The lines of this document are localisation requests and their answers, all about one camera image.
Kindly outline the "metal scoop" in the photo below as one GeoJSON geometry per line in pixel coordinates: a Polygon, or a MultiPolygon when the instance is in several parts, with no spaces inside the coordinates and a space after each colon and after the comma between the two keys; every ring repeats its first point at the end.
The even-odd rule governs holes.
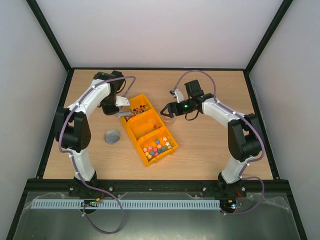
{"type": "Polygon", "coordinates": [[[130,109],[120,109],[115,115],[117,118],[131,117],[132,111],[130,109]]]}

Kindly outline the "round metal lid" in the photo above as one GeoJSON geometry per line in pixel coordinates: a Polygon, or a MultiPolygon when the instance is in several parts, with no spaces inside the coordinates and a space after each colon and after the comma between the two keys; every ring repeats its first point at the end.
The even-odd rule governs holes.
{"type": "Polygon", "coordinates": [[[108,145],[115,145],[121,139],[121,133],[117,129],[107,130],[104,134],[104,141],[108,145]]]}

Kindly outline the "orange three-compartment bin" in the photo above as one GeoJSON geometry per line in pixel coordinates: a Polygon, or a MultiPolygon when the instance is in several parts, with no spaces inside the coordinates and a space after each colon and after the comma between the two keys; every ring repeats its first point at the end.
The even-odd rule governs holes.
{"type": "Polygon", "coordinates": [[[148,167],[179,147],[177,141],[146,97],[129,99],[131,115],[120,119],[143,164],[148,167]]]}

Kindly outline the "clear plastic jar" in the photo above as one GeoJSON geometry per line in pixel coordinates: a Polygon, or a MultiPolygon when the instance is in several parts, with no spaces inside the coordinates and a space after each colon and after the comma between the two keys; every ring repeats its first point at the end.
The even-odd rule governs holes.
{"type": "Polygon", "coordinates": [[[160,117],[166,126],[172,126],[176,121],[175,117],[169,117],[165,115],[161,115],[160,117]]]}

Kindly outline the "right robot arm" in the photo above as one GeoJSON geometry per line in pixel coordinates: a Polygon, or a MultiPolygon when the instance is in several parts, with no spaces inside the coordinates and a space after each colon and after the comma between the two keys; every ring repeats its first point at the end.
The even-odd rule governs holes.
{"type": "Polygon", "coordinates": [[[226,128],[230,158],[218,175],[217,189],[222,196],[231,196],[242,190],[246,167],[263,159],[266,153],[258,117],[235,111],[219,101],[215,94],[204,93],[196,79],[184,86],[188,98],[184,99],[178,89],[171,91],[176,100],[168,103],[160,114],[173,118],[196,112],[213,118],[226,128]]]}

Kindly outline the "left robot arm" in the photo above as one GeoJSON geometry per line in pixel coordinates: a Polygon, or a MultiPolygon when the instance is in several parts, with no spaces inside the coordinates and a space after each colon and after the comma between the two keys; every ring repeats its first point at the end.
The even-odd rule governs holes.
{"type": "Polygon", "coordinates": [[[89,157],[88,146],[91,141],[89,118],[93,111],[100,107],[106,116],[116,115],[120,108],[128,107],[126,95],[119,96],[126,79],[120,71],[111,73],[98,72],[87,90],[68,107],[60,107],[54,116],[54,134],[61,153],[68,154],[75,170],[74,179],[93,191],[103,191],[93,185],[97,173],[89,157]]]}

